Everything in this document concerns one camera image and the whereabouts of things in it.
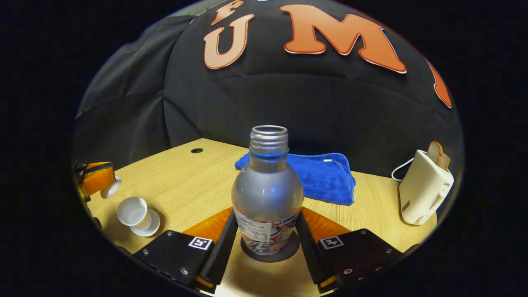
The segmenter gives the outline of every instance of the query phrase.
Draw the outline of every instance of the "blue microfiber cloth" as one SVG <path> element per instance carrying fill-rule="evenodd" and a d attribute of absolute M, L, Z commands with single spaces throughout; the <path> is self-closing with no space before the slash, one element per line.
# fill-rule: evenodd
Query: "blue microfiber cloth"
<path fill-rule="evenodd" d="M 236 161 L 234 167 L 241 170 L 248 163 L 249 153 Z M 340 205 L 354 203 L 356 180 L 352 177 L 350 165 L 343 154 L 288 154 L 286 163 L 297 172 L 303 184 L 304 196 Z"/>

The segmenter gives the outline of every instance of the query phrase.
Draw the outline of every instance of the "silver bottle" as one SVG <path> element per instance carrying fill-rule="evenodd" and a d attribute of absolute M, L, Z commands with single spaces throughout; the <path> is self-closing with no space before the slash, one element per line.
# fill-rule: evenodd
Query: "silver bottle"
<path fill-rule="evenodd" d="M 251 130 L 250 162 L 233 184 L 231 200 L 242 237 L 259 255 L 273 255 L 286 244 L 303 205 L 303 186 L 286 163 L 288 130 Z"/>

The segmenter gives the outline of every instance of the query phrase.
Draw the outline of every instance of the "black coaster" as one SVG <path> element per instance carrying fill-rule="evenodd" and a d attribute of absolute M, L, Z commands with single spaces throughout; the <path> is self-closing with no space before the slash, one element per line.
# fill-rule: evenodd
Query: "black coaster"
<path fill-rule="evenodd" d="M 242 250 L 244 251 L 244 253 L 246 253 L 246 255 L 248 255 L 250 258 L 260 261 L 260 262 L 274 263 L 274 262 L 284 261 L 292 257 L 293 255 L 295 255 L 295 253 L 299 249 L 300 243 L 299 243 L 299 236 L 297 235 L 295 231 L 293 231 L 290 235 L 290 238 L 288 238 L 288 242 L 282 248 L 282 250 L 273 255 L 263 256 L 263 255 L 259 255 L 259 254 L 252 252 L 247 247 L 246 243 L 244 242 L 243 237 L 240 237 L 240 245 L 242 246 Z"/>

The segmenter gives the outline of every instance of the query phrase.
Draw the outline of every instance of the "table surface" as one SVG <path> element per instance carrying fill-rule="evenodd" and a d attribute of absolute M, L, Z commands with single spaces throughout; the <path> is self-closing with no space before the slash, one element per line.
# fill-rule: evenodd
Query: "table surface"
<path fill-rule="evenodd" d="M 203 152 L 191 153 L 194 148 L 202 148 Z M 234 163 L 247 152 L 247 147 L 204 138 L 174 147 L 117 170 L 116 175 L 122 177 L 117 192 L 108 199 L 98 192 L 93 194 L 88 207 L 111 242 L 135 253 L 165 230 L 182 232 L 232 206 L 231 186 L 239 173 Z M 357 185 L 351 206 L 310 198 L 304 199 L 303 206 L 349 230 L 367 228 L 401 252 L 423 242 L 436 227 L 436 213 L 421 226 L 402 220 L 399 182 L 355 171 L 352 176 Z M 117 219 L 117 206 L 131 196 L 142 197 L 159 214 L 161 225 L 153 236 L 139 237 Z M 285 261 L 262 263 L 242 251 L 239 238 L 240 230 L 214 296 L 320 295 L 310 278 L 302 248 Z"/>

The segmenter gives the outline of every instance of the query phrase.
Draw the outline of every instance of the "black fabric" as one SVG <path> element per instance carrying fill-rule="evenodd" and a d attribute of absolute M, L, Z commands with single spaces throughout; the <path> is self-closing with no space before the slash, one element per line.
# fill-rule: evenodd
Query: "black fabric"
<path fill-rule="evenodd" d="M 343 153 L 351 170 L 384 177 L 435 140 L 451 157 L 449 169 L 460 183 L 458 98 L 450 94 L 452 109 L 438 98 L 425 58 L 403 37 L 383 26 L 406 74 L 363 60 L 361 38 L 343 56 L 317 30 L 324 53 L 291 54 L 284 49 L 292 39 L 291 18 L 279 7 L 298 1 L 244 1 L 211 26 L 226 3 L 196 18 L 164 18 L 109 59 L 79 108 L 74 157 L 112 161 L 118 169 L 200 137 L 248 146 L 253 126 L 274 124 L 288 128 L 290 153 Z M 337 2 L 303 4 L 340 21 L 349 13 L 374 21 Z M 232 42 L 229 24 L 247 14 L 254 19 L 242 56 L 227 67 L 207 68 L 205 35 L 224 27 L 218 49 L 224 53 Z M 452 203 L 450 196 L 439 212 Z"/>
<path fill-rule="evenodd" d="M 316 31 L 327 49 L 322 54 L 290 54 L 291 19 L 280 6 L 297 1 L 244 2 L 215 26 L 213 7 L 181 34 L 165 76 L 164 94 L 179 106 L 203 137 L 239 146 L 249 143 L 253 126 L 288 128 L 290 152 L 340 152 L 351 169 L 384 177 L 436 140 L 451 157 L 450 170 L 463 169 L 463 135 L 456 104 L 449 109 L 436 95 L 435 79 L 425 58 L 401 36 L 385 28 L 407 73 L 372 65 L 358 54 L 358 39 L 347 56 L 337 53 Z M 338 20 L 352 13 L 339 3 L 305 1 Z M 203 61 L 203 37 L 218 27 L 220 53 L 229 50 L 233 20 L 254 14 L 247 47 L 232 65 L 219 70 Z"/>
<path fill-rule="evenodd" d="M 193 16 L 162 19 L 121 47 L 99 70 L 76 116 L 73 158 L 115 169 L 200 138 L 163 97 L 165 68 Z"/>

